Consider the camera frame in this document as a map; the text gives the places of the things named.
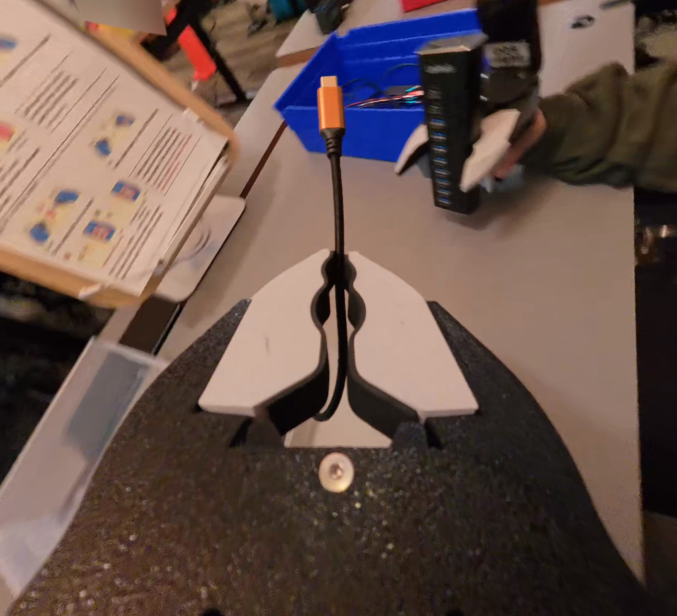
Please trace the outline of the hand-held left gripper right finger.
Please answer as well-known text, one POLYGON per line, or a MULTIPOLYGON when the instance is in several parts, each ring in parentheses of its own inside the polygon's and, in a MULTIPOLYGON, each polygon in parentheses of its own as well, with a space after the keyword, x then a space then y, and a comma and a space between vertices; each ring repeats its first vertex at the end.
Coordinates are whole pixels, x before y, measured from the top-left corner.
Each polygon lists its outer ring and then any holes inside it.
POLYGON ((352 411, 387 437, 404 423, 468 416, 478 401, 427 301, 362 254, 346 256, 352 411))

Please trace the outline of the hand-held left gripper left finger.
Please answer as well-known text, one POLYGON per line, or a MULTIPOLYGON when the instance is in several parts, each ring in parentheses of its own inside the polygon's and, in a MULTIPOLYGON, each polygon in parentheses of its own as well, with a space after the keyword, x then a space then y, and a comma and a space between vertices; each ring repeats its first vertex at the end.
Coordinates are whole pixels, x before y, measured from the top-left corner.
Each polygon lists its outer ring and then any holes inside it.
POLYGON ((333 252, 322 249, 250 299, 199 398, 201 410, 268 420, 284 435, 324 407, 330 366, 323 325, 333 261, 333 252))

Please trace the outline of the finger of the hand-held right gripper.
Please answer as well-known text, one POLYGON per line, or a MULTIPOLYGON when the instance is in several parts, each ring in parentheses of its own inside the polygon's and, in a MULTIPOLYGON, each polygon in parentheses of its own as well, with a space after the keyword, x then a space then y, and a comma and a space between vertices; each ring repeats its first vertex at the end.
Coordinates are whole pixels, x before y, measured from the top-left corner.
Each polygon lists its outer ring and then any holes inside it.
POLYGON ((478 186, 487 191, 493 189, 494 170, 511 147, 520 116, 518 109, 503 109, 481 121, 479 138, 462 165, 460 191, 470 192, 478 186))
POLYGON ((428 130, 425 123, 419 124, 411 133, 395 162, 394 172, 402 175, 415 165, 428 149, 428 130))

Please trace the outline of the black multiport USB hub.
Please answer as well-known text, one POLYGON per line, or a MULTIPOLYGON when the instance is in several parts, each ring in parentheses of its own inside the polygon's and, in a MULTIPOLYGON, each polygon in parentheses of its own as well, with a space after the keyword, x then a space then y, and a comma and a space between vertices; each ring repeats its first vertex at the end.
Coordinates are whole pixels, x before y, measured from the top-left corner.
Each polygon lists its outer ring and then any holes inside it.
POLYGON ((428 159, 435 206, 470 215, 478 186, 461 190, 462 171, 479 137, 486 36, 479 31, 434 39, 417 52, 424 92, 428 159))

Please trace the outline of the blue plastic bin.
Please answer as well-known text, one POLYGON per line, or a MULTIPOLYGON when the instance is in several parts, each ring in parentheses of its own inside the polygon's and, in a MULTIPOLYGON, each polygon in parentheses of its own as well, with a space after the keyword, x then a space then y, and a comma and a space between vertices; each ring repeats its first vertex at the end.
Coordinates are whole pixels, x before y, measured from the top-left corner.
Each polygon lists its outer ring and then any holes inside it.
POLYGON ((396 162, 413 130, 424 121, 421 100, 394 99, 394 89, 421 86, 418 50, 431 40, 478 31, 476 10, 396 20, 333 33, 275 102, 275 109, 309 152, 323 153, 317 90, 335 76, 343 90, 343 154, 396 162))

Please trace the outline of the clear plastic organizer box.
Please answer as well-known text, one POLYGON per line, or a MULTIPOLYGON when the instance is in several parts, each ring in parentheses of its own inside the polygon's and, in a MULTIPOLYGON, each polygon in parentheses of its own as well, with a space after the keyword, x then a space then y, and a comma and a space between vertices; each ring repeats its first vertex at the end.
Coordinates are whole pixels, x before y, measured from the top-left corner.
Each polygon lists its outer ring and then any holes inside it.
POLYGON ((91 339, 1 485, 1 611, 66 532, 122 421, 167 366, 91 339))

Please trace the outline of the person's right forearm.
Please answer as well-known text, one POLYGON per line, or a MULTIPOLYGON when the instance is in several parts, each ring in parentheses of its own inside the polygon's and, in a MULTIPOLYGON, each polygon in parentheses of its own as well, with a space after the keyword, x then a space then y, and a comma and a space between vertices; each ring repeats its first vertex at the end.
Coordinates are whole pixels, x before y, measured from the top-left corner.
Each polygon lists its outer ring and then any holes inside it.
POLYGON ((572 186, 676 193, 676 62, 608 64, 542 98, 546 128, 524 170, 572 186))

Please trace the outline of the grey desk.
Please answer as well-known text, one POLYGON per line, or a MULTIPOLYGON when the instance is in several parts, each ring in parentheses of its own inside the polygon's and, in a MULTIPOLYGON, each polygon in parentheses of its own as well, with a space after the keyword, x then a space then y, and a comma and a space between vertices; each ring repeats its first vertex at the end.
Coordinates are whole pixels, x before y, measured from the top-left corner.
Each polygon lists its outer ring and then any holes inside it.
MULTIPOLYGON (((115 313, 102 336, 175 358, 237 301, 333 243, 326 161, 274 102, 302 69, 273 70, 235 131, 225 195, 245 210, 183 307, 115 313)), ((533 393, 643 579, 631 190, 529 183, 467 221, 433 206, 421 172, 345 158, 346 246, 440 303, 533 393)))

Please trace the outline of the person's right hand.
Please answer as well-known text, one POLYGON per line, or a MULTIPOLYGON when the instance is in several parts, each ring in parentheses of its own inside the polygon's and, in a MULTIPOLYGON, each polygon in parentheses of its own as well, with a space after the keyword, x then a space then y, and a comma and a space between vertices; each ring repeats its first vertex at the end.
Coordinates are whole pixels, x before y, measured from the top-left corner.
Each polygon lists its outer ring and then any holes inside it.
POLYGON ((525 154, 539 142, 545 130, 546 120, 542 111, 538 109, 528 129, 524 129, 520 137, 505 152, 502 160, 494 166, 492 170, 494 178, 498 180, 507 178, 509 173, 521 163, 525 154))

